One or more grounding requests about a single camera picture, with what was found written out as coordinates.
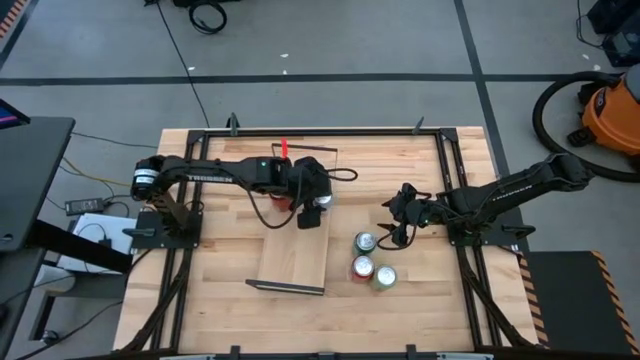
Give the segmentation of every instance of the can lid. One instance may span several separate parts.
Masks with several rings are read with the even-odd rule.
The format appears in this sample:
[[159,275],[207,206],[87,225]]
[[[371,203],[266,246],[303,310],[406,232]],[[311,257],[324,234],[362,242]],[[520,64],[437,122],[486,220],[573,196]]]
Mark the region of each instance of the can lid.
[[376,277],[382,285],[393,285],[396,282],[396,271],[391,266],[381,266]]
[[356,239],[358,247],[362,250],[373,249],[376,246],[375,237],[370,233],[360,233]]
[[373,273],[373,260],[368,256],[358,256],[353,261],[353,270],[356,274],[366,276]]

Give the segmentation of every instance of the wheel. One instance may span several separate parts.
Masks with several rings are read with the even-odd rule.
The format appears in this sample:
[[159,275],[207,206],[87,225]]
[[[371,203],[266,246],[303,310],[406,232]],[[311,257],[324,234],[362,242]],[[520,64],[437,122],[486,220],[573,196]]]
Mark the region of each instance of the wheel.
[[567,140],[571,146],[583,147],[596,141],[596,136],[593,135],[591,129],[583,127],[567,135]]
[[40,339],[40,341],[49,345],[54,341],[57,341],[59,338],[60,336],[58,336],[57,332],[53,330],[45,330],[44,333],[42,334],[42,338]]

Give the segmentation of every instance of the concrete floor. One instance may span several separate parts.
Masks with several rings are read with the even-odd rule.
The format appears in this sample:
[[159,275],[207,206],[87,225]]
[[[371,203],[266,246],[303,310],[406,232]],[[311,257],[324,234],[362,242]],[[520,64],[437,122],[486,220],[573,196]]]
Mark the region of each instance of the concrete floor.
[[[593,2],[582,1],[583,11]],[[159,12],[142,3],[37,3],[4,64],[0,57],[2,98],[27,114],[74,117],[76,131],[126,142],[156,144],[162,128],[203,127],[188,82],[167,78],[184,70]],[[425,126],[485,126],[501,170],[517,171],[546,156],[531,111],[549,83],[536,76],[485,82],[483,74],[612,70],[601,51],[576,40],[574,0],[243,0],[224,4],[229,24],[216,36],[198,34],[184,10],[161,3],[192,75],[210,77],[196,89],[212,126],[223,126],[232,111],[245,127],[413,125],[424,116]],[[584,28],[595,39],[588,23]],[[281,82],[283,71],[386,75]],[[225,82],[231,75],[234,83]],[[28,86],[42,79],[67,85]],[[77,85],[83,82],[96,85]],[[551,131],[561,137],[575,126],[576,111],[573,92],[561,93],[546,112]],[[152,152],[74,137],[66,156],[88,173],[128,182],[135,161]],[[49,193],[59,203],[107,195],[102,184],[65,173]],[[636,335],[639,200],[636,185],[595,179],[581,193],[548,195],[522,207],[525,223],[538,227],[529,238],[533,250],[605,255]],[[40,217],[59,226],[69,220],[48,203]],[[29,306],[41,296],[34,291]],[[49,328],[64,333],[108,303],[61,300]],[[118,316],[117,308],[110,310],[36,358],[108,352]],[[31,321],[23,319],[9,359],[40,346],[26,341]]]

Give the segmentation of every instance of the red can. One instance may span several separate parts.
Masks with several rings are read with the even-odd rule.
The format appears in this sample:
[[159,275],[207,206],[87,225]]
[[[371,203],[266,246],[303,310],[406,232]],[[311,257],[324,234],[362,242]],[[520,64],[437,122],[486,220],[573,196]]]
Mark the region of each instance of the red can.
[[351,264],[351,280],[358,284],[366,284],[371,280],[375,265],[368,256],[358,256]]

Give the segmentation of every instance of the soda can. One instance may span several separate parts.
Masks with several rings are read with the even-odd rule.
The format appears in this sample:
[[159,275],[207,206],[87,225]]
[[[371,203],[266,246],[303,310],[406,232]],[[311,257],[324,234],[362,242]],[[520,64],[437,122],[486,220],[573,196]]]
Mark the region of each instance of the soda can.
[[375,265],[368,256],[358,256],[351,264],[351,280],[358,284],[365,284],[371,280]]
[[353,239],[353,255],[368,255],[376,248],[376,237],[367,232],[360,232]]
[[393,287],[398,280],[396,271],[391,266],[380,265],[371,279],[371,287],[377,291],[385,291]]

